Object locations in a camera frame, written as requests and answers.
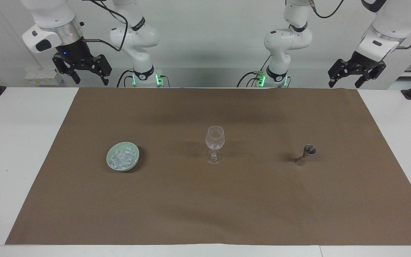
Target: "table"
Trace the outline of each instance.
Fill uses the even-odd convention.
[[[4,246],[77,90],[8,88],[0,96],[0,256],[411,256],[411,247]],[[411,182],[411,101],[398,91],[359,93]]]

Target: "glass base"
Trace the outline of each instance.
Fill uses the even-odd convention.
[[[218,151],[210,150],[207,153],[207,161],[212,164],[217,164],[222,160],[222,155]]]

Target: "jigger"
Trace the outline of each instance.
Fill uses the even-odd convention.
[[[305,165],[305,158],[309,156],[313,156],[316,153],[316,148],[313,145],[305,145],[304,146],[304,153],[302,156],[297,158],[294,163],[297,166],[304,166]]]

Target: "glass stem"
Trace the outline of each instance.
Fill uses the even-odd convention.
[[[210,154],[210,159],[211,159],[211,160],[216,160],[216,159],[217,159],[217,151],[213,151],[213,152]]]

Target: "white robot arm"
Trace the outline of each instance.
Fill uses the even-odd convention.
[[[266,34],[264,46],[270,51],[270,63],[264,71],[265,83],[279,86],[287,75],[291,57],[288,50],[303,49],[312,42],[312,32],[307,28],[307,18],[311,10],[308,0],[288,0],[284,18],[289,28],[277,29]]]
[[[23,34],[23,41],[33,52],[53,47],[53,61],[61,74],[71,76],[76,84],[80,78],[75,70],[88,70],[101,77],[105,85],[112,68],[102,54],[94,57],[83,39],[81,26],[67,0],[21,0],[36,24]]]
[[[130,57],[136,84],[157,85],[158,78],[155,74],[155,67],[152,64],[150,54],[144,48],[158,45],[158,31],[146,24],[137,5],[137,0],[113,0],[113,2],[115,11],[126,17],[132,28],[127,32],[122,50]],[[110,34],[112,44],[119,46],[124,35],[124,27],[112,29]]]
[[[355,83],[356,88],[367,80],[378,78],[386,68],[383,59],[411,33],[411,1],[376,0],[373,4],[361,1],[377,16],[362,36],[351,59],[348,62],[337,60],[328,71],[330,87],[349,75],[362,75]]]

